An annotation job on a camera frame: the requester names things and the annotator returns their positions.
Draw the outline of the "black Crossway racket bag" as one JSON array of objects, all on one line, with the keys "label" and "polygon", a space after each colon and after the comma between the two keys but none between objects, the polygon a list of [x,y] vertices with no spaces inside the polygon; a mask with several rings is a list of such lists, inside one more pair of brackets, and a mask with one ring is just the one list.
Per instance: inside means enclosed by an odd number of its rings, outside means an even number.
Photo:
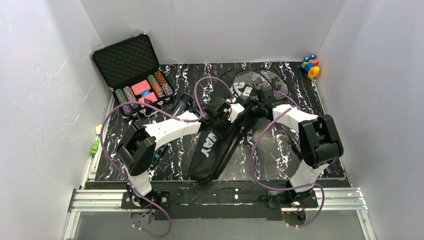
[{"label": "black Crossway racket bag", "polygon": [[[210,95],[210,100],[202,104],[204,117],[205,110],[219,111],[227,107],[228,100],[235,97],[230,89],[233,78],[242,70],[240,68],[231,69],[221,75],[220,79],[224,81],[224,85],[216,86]],[[257,100],[250,99],[242,104],[235,97],[235,102],[241,104],[245,109],[240,127],[227,132],[205,130],[205,127],[201,129],[198,144],[189,166],[189,174],[192,180],[197,181],[200,185],[207,185],[221,175],[243,135],[251,130],[258,121],[258,119],[247,118],[247,105],[250,101]]]}]

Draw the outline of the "black shuttlecock tube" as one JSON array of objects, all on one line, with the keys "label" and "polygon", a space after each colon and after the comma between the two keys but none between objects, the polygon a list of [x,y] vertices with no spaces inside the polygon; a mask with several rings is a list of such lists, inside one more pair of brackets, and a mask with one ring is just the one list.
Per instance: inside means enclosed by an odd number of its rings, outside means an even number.
[{"label": "black shuttlecock tube", "polygon": [[[188,94],[183,93],[181,95],[181,98],[177,101],[176,106],[171,112],[171,115],[177,117],[181,115],[183,112],[185,112],[187,109],[191,108],[193,106],[194,98]],[[171,146],[170,143],[167,143],[166,145],[161,146],[154,154],[153,156],[153,162],[150,165],[151,168],[153,168],[158,161],[162,158],[164,152]]]}]

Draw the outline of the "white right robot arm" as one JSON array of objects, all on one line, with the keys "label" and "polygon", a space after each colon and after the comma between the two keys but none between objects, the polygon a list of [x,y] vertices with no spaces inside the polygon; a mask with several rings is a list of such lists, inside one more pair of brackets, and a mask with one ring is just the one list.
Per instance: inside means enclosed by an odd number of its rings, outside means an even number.
[{"label": "white right robot arm", "polygon": [[260,186],[277,191],[275,199],[283,204],[301,203],[313,192],[316,180],[335,160],[344,154],[334,119],[328,114],[315,115],[290,104],[277,104],[274,91],[265,87],[257,91],[258,100],[248,110],[249,116],[267,118],[273,125],[281,124],[299,136],[300,164],[285,188]]}]

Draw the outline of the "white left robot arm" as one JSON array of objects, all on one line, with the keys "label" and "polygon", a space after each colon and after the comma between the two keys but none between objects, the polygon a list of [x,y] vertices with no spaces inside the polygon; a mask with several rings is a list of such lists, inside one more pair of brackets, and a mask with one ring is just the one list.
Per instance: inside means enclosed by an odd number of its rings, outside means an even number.
[{"label": "white left robot arm", "polygon": [[245,108],[223,98],[208,104],[202,112],[187,110],[152,124],[133,123],[116,148],[124,164],[130,189],[136,196],[146,196],[153,188],[148,170],[155,153],[179,138],[199,133],[199,143],[189,166],[192,179],[207,184],[226,167],[231,144],[238,137]]}]

